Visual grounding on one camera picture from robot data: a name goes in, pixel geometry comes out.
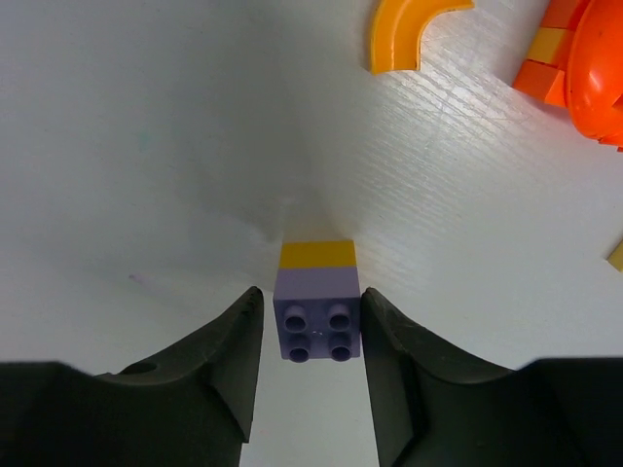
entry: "white table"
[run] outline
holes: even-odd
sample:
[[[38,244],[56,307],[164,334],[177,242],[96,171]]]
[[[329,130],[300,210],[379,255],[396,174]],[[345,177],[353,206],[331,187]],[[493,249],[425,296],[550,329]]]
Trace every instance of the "white table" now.
[[[623,155],[509,87],[547,0],[371,76],[376,1],[0,2],[0,356],[117,372],[266,292],[244,466],[377,465],[363,360],[279,359],[282,239],[498,364],[623,353]]]

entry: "orange toy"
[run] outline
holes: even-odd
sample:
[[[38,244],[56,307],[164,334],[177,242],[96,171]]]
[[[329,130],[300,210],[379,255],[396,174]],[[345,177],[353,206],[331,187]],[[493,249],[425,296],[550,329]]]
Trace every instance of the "orange toy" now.
[[[513,88],[623,151],[623,0],[552,0]]]
[[[472,0],[381,0],[370,35],[373,74],[419,70],[421,36],[437,15],[474,8]]]

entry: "yellow piece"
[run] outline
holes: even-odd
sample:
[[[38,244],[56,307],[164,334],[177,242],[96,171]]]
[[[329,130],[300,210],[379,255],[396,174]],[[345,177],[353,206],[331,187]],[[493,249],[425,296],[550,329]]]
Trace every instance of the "yellow piece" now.
[[[623,241],[619,243],[619,246],[608,256],[607,261],[613,265],[616,270],[623,272]]]
[[[352,240],[284,243],[281,247],[281,269],[347,266],[357,266]]]
[[[431,20],[469,8],[472,0],[381,0],[370,38],[371,72],[419,70],[421,36]]]
[[[540,27],[528,51],[527,59],[557,66],[557,56],[567,35],[566,29]]]

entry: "yellow-orange arch piece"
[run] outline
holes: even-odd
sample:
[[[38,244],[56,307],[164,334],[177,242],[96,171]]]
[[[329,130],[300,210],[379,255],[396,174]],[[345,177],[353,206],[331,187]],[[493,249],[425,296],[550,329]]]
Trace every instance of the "yellow-orange arch piece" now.
[[[472,0],[381,0],[372,25],[370,71],[419,70],[426,26],[437,15],[469,8]]]

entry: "lavender duplo block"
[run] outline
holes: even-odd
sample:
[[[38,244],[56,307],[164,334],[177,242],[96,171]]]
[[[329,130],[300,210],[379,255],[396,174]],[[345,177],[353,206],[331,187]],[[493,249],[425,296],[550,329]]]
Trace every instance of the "lavender duplo block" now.
[[[281,356],[346,361],[358,357],[357,268],[281,269],[275,285],[275,319]]]

